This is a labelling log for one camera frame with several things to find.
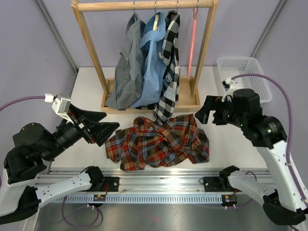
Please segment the pink hanger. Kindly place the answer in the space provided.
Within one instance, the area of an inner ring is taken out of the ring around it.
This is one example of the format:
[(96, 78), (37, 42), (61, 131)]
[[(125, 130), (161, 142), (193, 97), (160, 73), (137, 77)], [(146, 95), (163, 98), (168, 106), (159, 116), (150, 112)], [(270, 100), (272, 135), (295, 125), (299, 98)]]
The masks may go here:
[(190, 42), (190, 50), (189, 50), (189, 61), (188, 61), (187, 79), (191, 78), (191, 70), (192, 70), (193, 54), (194, 54), (194, 45), (195, 45), (195, 37), (196, 37), (198, 9), (199, 9), (199, 1), (197, 1), (197, 7), (193, 9), (192, 34), (191, 34), (191, 42)]

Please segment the red plaid shirt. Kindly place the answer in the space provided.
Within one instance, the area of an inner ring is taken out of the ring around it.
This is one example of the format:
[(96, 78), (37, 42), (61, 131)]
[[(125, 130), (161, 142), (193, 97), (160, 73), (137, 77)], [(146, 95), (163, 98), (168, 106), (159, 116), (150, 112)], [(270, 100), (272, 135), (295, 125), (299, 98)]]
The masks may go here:
[(117, 132), (105, 143), (106, 157), (120, 163), (123, 171), (172, 167), (190, 160), (209, 162), (209, 139), (199, 128), (194, 115), (180, 115), (160, 125), (137, 117), (133, 126)]

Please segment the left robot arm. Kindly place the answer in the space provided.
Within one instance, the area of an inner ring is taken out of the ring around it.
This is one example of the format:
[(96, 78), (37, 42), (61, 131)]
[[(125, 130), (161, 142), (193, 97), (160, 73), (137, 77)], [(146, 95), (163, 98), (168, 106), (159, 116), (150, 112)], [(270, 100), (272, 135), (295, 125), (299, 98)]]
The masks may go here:
[(56, 109), (63, 118), (54, 133), (39, 123), (29, 123), (13, 136), (15, 147), (6, 155), (0, 188), (0, 223), (21, 221), (36, 214), (48, 203), (79, 191), (100, 191), (104, 176), (99, 167), (87, 167), (76, 177), (45, 187), (30, 186), (47, 167), (45, 161), (56, 157), (80, 139), (102, 146), (120, 126), (117, 122), (102, 122), (104, 112), (79, 109), (72, 104)]

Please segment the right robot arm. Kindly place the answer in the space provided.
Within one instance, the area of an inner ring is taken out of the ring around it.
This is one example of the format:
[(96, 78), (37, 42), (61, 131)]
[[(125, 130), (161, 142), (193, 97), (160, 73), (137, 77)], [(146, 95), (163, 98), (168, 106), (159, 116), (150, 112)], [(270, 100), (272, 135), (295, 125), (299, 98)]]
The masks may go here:
[(300, 195), (304, 185), (294, 179), (298, 173), (290, 169), (286, 132), (277, 118), (263, 114), (259, 95), (252, 89), (235, 90), (226, 98), (208, 95), (195, 117), (207, 124), (210, 111), (214, 111), (213, 124), (231, 124), (241, 129), (262, 156), (276, 186), (266, 186), (246, 176), (238, 167), (229, 166), (219, 172), (219, 187), (244, 192), (263, 207), (276, 225), (295, 226), (305, 221), (308, 206)]

